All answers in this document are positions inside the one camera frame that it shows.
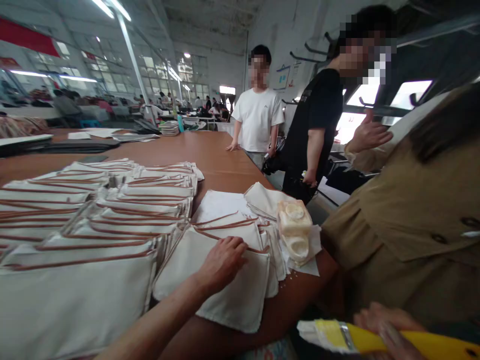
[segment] white t-shirt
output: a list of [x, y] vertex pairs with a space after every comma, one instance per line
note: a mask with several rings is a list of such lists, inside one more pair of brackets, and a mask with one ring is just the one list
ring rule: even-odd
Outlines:
[[242, 123], [238, 143], [256, 153], [268, 151], [270, 128], [285, 122], [280, 97], [269, 88], [261, 93], [253, 89], [242, 93], [231, 117]]

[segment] chair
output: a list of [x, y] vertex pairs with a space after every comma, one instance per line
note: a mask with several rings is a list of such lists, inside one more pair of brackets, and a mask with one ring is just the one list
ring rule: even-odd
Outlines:
[[80, 129], [84, 128], [101, 128], [102, 124], [97, 119], [80, 120]]

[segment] poster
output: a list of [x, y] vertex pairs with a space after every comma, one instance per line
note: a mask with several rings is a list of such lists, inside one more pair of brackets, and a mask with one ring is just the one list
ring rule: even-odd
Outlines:
[[275, 73], [273, 90], [283, 90], [287, 88], [289, 81], [290, 66], [282, 65]]
[[297, 63], [293, 64], [291, 76], [290, 76], [290, 79], [288, 80], [288, 87], [289, 88], [294, 88], [295, 87], [295, 84], [297, 83], [297, 78], [299, 76], [299, 70], [300, 70], [301, 65], [302, 65], [301, 62], [297, 62]]

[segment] ceiling light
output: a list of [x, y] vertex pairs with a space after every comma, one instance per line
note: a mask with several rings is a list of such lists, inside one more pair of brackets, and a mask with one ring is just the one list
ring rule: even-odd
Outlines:
[[103, 10], [105, 14], [114, 19], [114, 13], [109, 9], [107, 5], [104, 4], [102, 0], [92, 0], [100, 9]]
[[84, 82], [87, 82], [87, 83], [97, 83], [97, 80], [89, 79], [88, 77], [77, 77], [77, 76], [67, 76], [67, 75], [60, 75], [60, 77], [62, 79], [84, 81]]
[[41, 74], [38, 72], [31, 72], [31, 71], [19, 71], [19, 70], [10, 70], [11, 73], [18, 74], [18, 75], [26, 75], [26, 76], [37, 76], [40, 78], [47, 78], [48, 76], [45, 74]]
[[128, 20], [128, 21], [132, 21], [132, 19], [130, 18], [130, 15], [129, 13], [127, 12], [127, 10], [124, 9], [124, 7], [118, 2], [118, 0], [110, 0], [110, 2], [113, 4], [113, 6], [115, 6], [119, 12], [121, 12], [121, 14]]

